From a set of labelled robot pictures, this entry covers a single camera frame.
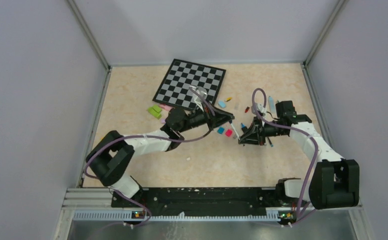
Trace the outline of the blue cap of highlighter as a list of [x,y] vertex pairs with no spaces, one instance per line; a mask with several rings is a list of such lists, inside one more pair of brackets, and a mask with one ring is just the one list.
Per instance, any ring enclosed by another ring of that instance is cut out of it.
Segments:
[[219,127],[218,130],[217,130],[217,133],[219,134],[223,134],[225,132],[225,128],[224,127]]

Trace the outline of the light blue highlighter cap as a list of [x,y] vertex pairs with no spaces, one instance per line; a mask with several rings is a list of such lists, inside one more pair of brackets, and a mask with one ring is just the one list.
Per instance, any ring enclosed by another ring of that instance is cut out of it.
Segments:
[[226,108],[226,103],[224,102],[224,101],[218,101],[218,106],[220,107],[220,108],[222,108],[222,109],[224,109],[224,108]]

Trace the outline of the pink cap of highlighter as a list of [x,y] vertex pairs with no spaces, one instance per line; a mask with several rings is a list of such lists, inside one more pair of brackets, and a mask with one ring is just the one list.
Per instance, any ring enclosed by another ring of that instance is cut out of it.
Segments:
[[231,137],[232,134],[233,134],[233,131],[232,131],[231,129],[228,129],[228,130],[226,130],[226,132],[225,132],[225,136],[227,136],[227,137]]

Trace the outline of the light blue highlighter body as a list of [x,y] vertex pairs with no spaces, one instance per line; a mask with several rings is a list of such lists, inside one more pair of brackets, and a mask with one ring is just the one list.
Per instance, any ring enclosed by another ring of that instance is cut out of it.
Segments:
[[274,113],[276,111],[276,106],[275,106],[275,101],[271,96],[268,97],[268,103],[269,103],[270,111]]

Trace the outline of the pink highlighter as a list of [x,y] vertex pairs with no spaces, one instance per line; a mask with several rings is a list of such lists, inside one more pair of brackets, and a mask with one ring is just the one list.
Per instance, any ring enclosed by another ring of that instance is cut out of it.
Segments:
[[172,107],[171,106],[168,106],[168,105],[165,105],[165,104],[159,104],[158,105],[161,109],[169,112],[170,110],[172,110]]

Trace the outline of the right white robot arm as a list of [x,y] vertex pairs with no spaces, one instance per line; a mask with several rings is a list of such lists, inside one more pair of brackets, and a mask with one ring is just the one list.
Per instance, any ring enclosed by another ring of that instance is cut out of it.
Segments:
[[359,204],[360,167],[354,159],[337,153],[317,132],[306,114],[297,114],[292,101],[275,105],[277,118],[266,121],[262,104],[251,108],[255,114],[250,127],[243,128],[241,145],[262,146],[269,137],[289,136],[310,160],[304,179],[278,181],[275,200],[288,206],[295,199],[310,202],[316,209],[355,207]]

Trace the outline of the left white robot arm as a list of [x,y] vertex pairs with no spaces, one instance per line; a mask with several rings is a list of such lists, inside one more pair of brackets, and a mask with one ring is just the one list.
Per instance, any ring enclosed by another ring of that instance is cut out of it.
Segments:
[[156,131],[139,135],[121,135],[116,130],[107,133],[86,157],[86,167],[93,172],[91,178],[120,192],[123,200],[135,207],[142,201],[141,186],[126,173],[133,158],[155,152],[169,152],[188,141],[182,136],[182,132],[203,125],[211,132],[234,118],[227,111],[210,111],[207,107],[190,113],[181,108],[173,108],[164,125]]

